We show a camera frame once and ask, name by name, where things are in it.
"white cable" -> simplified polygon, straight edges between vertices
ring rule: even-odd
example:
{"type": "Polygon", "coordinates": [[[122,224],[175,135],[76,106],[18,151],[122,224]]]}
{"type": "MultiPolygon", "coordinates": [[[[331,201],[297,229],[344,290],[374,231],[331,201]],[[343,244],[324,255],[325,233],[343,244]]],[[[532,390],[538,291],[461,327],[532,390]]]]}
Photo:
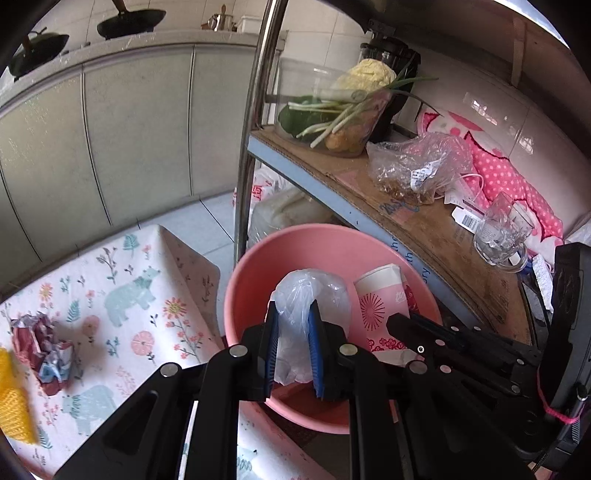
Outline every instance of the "white cable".
{"type": "MultiPolygon", "coordinates": [[[[480,177],[480,190],[478,190],[478,193],[476,195],[474,195],[474,199],[473,201],[476,201],[476,199],[478,198],[478,196],[482,193],[482,190],[484,189],[484,178],[482,177],[482,175],[480,175],[479,173],[466,173],[465,175],[462,175],[458,180],[460,179],[465,179],[466,177],[480,177]]],[[[433,200],[440,200],[442,198],[444,198],[445,195],[440,195],[439,197],[433,197],[433,200]]]]}
{"type": "Polygon", "coordinates": [[[465,179],[466,177],[480,177],[480,190],[478,190],[478,193],[474,195],[474,200],[476,200],[478,196],[482,193],[482,190],[484,190],[484,177],[479,173],[466,173],[465,175],[462,175],[460,178],[465,179]]]}

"white plastic bag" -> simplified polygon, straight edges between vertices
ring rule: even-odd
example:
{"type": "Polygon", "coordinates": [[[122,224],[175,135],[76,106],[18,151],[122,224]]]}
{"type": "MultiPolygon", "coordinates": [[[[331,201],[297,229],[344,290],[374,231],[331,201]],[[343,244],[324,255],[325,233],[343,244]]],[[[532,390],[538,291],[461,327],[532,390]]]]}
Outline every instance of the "white plastic bag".
{"type": "MultiPolygon", "coordinates": [[[[256,169],[252,176],[251,208],[248,216],[248,226],[251,225],[252,211],[257,203],[291,186],[293,186],[292,183],[265,165],[256,169]]],[[[234,189],[234,197],[232,198],[234,214],[236,214],[236,195],[236,189],[234,189]]]]}
{"type": "Polygon", "coordinates": [[[257,203],[248,229],[248,247],[267,235],[292,225],[326,223],[332,212],[296,187],[290,187],[257,203]]]}
{"type": "Polygon", "coordinates": [[[338,275],[312,268],[288,273],[271,294],[279,314],[279,343],[275,381],[282,385],[312,381],[308,346],[308,313],[318,301],[324,322],[349,333],[351,302],[345,281],[338,275]]]}

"pink string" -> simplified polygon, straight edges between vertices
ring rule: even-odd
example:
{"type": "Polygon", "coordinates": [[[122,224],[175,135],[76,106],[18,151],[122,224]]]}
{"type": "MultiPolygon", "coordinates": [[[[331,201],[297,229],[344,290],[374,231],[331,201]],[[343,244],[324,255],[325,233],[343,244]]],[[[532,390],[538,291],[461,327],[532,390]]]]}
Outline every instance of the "pink string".
{"type": "Polygon", "coordinates": [[[544,392],[542,392],[542,387],[540,386],[540,369],[538,369],[536,371],[535,377],[536,377],[537,384],[538,384],[538,396],[540,397],[540,400],[542,401],[542,405],[544,406],[544,411],[548,415],[552,415],[555,419],[559,419],[562,423],[566,423],[567,425],[572,425],[573,423],[577,422],[577,420],[581,416],[580,414],[577,415],[575,418],[567,417],[566,415],[560,413],[559,411],[556,411],[555,409],[550,407],[550,405],[548,405],[548,402],[546,402],[546,398],[544,397],[544,392]]]}

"floral tablecloth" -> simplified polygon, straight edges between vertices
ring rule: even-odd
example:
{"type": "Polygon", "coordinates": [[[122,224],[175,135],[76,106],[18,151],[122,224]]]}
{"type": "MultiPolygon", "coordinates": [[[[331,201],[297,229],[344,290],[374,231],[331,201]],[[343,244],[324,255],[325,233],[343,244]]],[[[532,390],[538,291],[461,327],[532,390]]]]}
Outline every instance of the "floral tablecloth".
{"type": "MultiPolygon", "coordinates": [[[[0,346],[9,351],[9,319],[37,311],[74,343],[70,384],[52,397],[15,360],[38,443],[11,444],[31,471],[51,478],[161,364],[192,367],[223,347],[219,276],[215,265],[154,225],[81,255],[0,305],[0,346]]],[[[332,479],[255,404],[241,403],[238,444],[244,480],[332,479]]]]}

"frying pan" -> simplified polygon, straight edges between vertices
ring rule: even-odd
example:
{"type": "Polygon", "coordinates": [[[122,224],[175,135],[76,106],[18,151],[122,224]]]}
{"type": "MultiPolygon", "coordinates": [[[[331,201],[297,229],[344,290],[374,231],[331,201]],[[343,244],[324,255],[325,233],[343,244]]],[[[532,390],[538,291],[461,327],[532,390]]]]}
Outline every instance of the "frying pan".
{"type": "Polygon", "coordinates": [[[20,49],[8,64],[11,75],[18,80],[23,75],[56,58],[68,42],[69,35],[35,32],[36,37],[25,37],[20,49]]]}
{"type": "Polygon", "coordinates": [[[164,10],[156,10],[154,8],[130,12],[125,8],[123,0],[113,0],[113,3],[119,13],[114,17],[102,21],[96,27],[96,31],[105,40],[143,32],[152,32],[154,27],[166,15],[164,10]]]}

